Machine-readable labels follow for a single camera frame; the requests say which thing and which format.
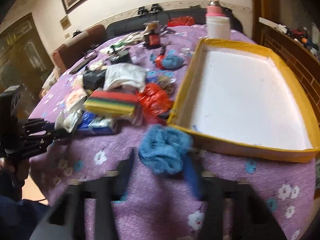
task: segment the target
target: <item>red bag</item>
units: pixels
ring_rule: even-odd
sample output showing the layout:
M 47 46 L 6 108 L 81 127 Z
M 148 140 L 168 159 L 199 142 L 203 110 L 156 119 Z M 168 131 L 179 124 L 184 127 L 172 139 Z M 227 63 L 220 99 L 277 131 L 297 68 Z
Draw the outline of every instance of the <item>red bag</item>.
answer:
M 191 26 L 195 25 L 195 20 L 192 16 L 181 16 L 178 18 L 173 18 L 168 22 L 168 27 L 175 27 L 175 26 Z
M 157 115 L 163 114 L 172 108 L 173 102 L 167 93 L 155 83 L 149 83 L 141 93 L 137 93 L 142 105 L 143 115 L 147 120 L 154 119 Z

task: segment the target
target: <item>black clamp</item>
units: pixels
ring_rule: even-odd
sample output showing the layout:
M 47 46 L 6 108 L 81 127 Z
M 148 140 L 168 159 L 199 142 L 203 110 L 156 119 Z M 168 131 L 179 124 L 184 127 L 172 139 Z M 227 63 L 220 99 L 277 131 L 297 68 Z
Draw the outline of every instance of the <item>black clamp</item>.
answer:
M 53 140 L 69 136 L 64 129 L 55 130 L 54 123 L 41 118 L 18 120 L 21 89 L 20 85 L 11 86 L 0 94 L 0 157 L 10 160 L 16 170 L 22 160 L 45 153 Z M 41 131 L 45 134 L 32 135 Z M 24 185 L 16 173 L 10 173 L 10 176 L 14 187 Z
M 200 158 L 190 155 L 183 161 L 185 180 L 193 194 L 208 203 L 199 240 L 223 239 L 223 202 L 231 198 L 233 205 L 232 240 L 286 240 L 286 236 L 267 205 L 246 180 L 231 181 L 217 178 L 204 171 Z
M 142 15 L 148 14 L 148 13 L 149 13 L 148 9 L 146 9 L 144 6 L 139 7 L 139 9 L 138 9 L 138 16 L 142 16 Z
M 111 201 L 125 194 L 134 163 L 134 148 L 128 159 L 119 162 L 117 170 L 107 171 L 100 179 L 71 183 L 43 217 L 30 240 L 85 240 L 84 200 L 96 199 L 96 240 L 119 240 Z
M 157 12 L 161 12 L 161 11 L 163 11 L 163 8 L 158 3 L 154 3 L 151 6 L 150 13 L 157 13 Z

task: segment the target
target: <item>blue plastic package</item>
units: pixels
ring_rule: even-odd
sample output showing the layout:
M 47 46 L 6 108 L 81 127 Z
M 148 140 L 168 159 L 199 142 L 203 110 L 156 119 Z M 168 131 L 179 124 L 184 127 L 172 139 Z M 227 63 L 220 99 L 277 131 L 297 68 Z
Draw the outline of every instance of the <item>blue plastic package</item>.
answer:
M 77 131 L 87 135 L 113 135 L 117 131 L 117 120 L 84 112 Z

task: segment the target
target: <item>black cable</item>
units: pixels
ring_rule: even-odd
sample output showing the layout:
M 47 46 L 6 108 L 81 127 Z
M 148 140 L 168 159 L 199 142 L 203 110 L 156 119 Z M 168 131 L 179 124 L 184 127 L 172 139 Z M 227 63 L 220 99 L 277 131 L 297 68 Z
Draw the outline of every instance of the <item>black cable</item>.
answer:
M 164 12 L 166 12 L 166 14 L 167 14 L 167 16 L 168 16 L 168 18 L 169 18 L 169 21 L 171 21 L 171 18 L 170 18 L 169 13 L 168 13 L 167 11 L 165 11 L 165 10 L 164 10 Z
M 145 23 L 147 23 L 150 20 L 150 16 L 151 16 L 151 13 L 148 13 L 148 20 L 146 20 Z
M 37 201 L 37 202 L 40 202 L 40 201 L 44 201 L 44 200 L 47 200 L 47 198 L 40 199 L 40 200 L 36 200 L 36 201 Z
M 128 23 L 129 23 L 130 19 L 133 17 L 133 15 L 134 15 L 137 11 L 139 11 L 139 10 L 136 10 L 136 11 L 131 15 L 131 17 L 127 20 L 127 25 L 125 26 L 125 29 L 124 29 L 123 34 L 125 34 L 125 31 L 127 30 Z

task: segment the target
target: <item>colorful sponge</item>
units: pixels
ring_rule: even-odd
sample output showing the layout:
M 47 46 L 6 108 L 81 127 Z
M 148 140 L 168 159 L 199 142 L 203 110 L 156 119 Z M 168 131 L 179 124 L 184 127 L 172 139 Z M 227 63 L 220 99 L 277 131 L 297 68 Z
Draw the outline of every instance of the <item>colorful sponge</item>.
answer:
M 114 118 L 131 117 L 138 97 L 132 94 L 95 90 L 85 101 L 86 111 Z

